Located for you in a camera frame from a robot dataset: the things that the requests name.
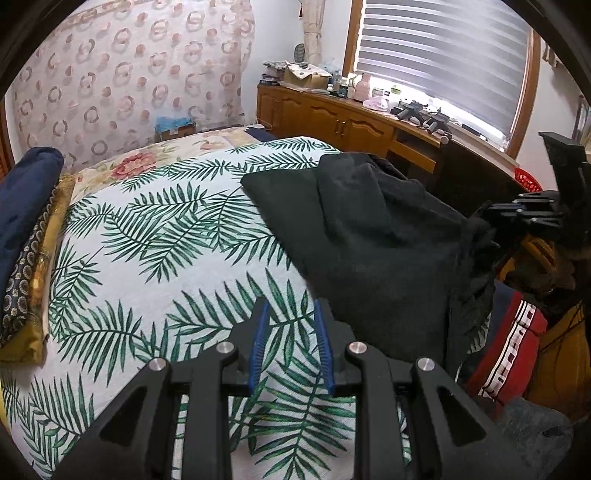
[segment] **white wall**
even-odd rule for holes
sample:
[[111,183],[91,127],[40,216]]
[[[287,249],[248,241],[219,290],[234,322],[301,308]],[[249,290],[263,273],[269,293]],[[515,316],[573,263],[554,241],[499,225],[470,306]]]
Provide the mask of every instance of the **white wall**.
[[541,62],[534,110],[517,162],[546,190],[555,190],[557,186],[544,141],[538,132],[555,132],[571,138],[580,93],[564,67],[553,69],[548,63]]
[[322,58],[343,67],[352,0],[326,0],[322,24]]
[[[106,1],[88,0],[76,11],[96,7]],[[187,9],[190,9],[191,3],[196,1],[199,0],[184,0],[183,3]],[[254,10],[256,33],[251,57],[242,75],[242,107],[247,124],[256,122],[256,87],[265,69],[262,63],[267,60],[292,60],[295,46],[303,41],[299,0],[250,0],[250,2]],[[12,111],[12,88],[7,91],[5,98],[8,134],[15,161],[19,161],[24,152],[21,151],[18,141],[18,122],[10,122],[11,118],[17,118]]]

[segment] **metal screw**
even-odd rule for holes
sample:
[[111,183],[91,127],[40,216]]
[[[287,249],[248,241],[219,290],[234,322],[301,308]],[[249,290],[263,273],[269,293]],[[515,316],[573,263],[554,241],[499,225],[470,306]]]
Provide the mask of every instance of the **metal screw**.
[[430,372],[435,368],[435,362],[425,356],[423,358],[418,359],[417,365],[424,372]]
[[230,353],[234,350],[234,344],[232,342],[219,342],[216,345],[216,350],[220,353]]
[[164,367],[166,367],[166,360],[164,358],[153,358],[149,361],[148,366],[151,370],[155,372],[161,371]]
[[363,342],[351,342],[349,344],[349,350],[351,350],[351,353],[361,355],[368,351],[368,346]]

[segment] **black device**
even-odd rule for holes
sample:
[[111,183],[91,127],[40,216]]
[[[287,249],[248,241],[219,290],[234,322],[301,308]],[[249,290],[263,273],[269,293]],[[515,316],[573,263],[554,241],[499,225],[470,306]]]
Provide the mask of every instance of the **black device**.
[[427,132],[433,134],[436,130],[443,130],[444,132],[449,132],[449,128],[447,124],[449,123],[449,116],[437,112],[429,116],[429,118],[425,121],[425,126],[427,127]]
[[559,192],[524,193],[512,203],[496,203],[482,216],[498,229],[501,250],[518,245],[530,233],[559,245],[580,249],[591,231],[591,164],[585,148],[555,133],[541,132]]
[[423,108],[425,108],[425,105],[415,101],[410,103],[401,101],[398,105],[399,108],[402,109],[402,111],[396,115],[399,120],[410,120],[411,118],[416,118],[421,125],[424,123],[425,120],[421,114],[421,111]]
[[[136,374],[62,459],[51,480],[170,478],[181,395],[189,395],[183,480],[231,480],[228,396],[248,397],[260,375],[270,306],[259,298],[251,318],[226,341],[177,363],[155,358]],[[355,340],[328,302],[314,303],[324,385],[356,397],[355,480],[528,480],[513,446],[433,360],[387,358]],[[413,461],[405,466],[397,404],[410,429]],[[6,431],[0,465],[8,480],[39,480]]]

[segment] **green fern print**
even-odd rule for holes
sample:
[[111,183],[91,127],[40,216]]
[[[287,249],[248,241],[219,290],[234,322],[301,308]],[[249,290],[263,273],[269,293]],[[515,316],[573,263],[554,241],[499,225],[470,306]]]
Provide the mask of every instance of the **green fern print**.
[[[13,438],[43,478],[146,362],[199,356],[246,320],[258,297],[272,306],[271,328],[255,394],[229,402],[235,470],[244,480],[352,476],[354,400],[328,397],[313,298],[239,183],[333,153],[292,138],[179,158],[69,208],[45,364],[32,376],[0,370]],[[186,412],[185,398],[175,478]]]

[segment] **cabinet door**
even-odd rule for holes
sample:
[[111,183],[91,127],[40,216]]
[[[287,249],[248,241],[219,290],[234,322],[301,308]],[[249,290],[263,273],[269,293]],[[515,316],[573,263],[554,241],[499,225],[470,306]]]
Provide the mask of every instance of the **cabinet door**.
[[281,102],[281,119],[273,134],[279,138],[303,135],[303,122],[306,116],[304,99],[300,95],[285,95]]
[[340,148],[342,125],[339,117],[341,114],[342,110],[333,105],[311,101],[306,110],[306,118],[303,119],[303,135],[317,138],[335,148]]
[[274,95],[272,91],[265,92],[263,89],[259,89],[256,103],[256,118],[260,124],[264,125],[265,129],[274,131],[278,128],[276,124],[278,108],[277,95]]
[[351,114],[340,130],[341,150],[373,153],[385,157],[393,133],[392,125]]

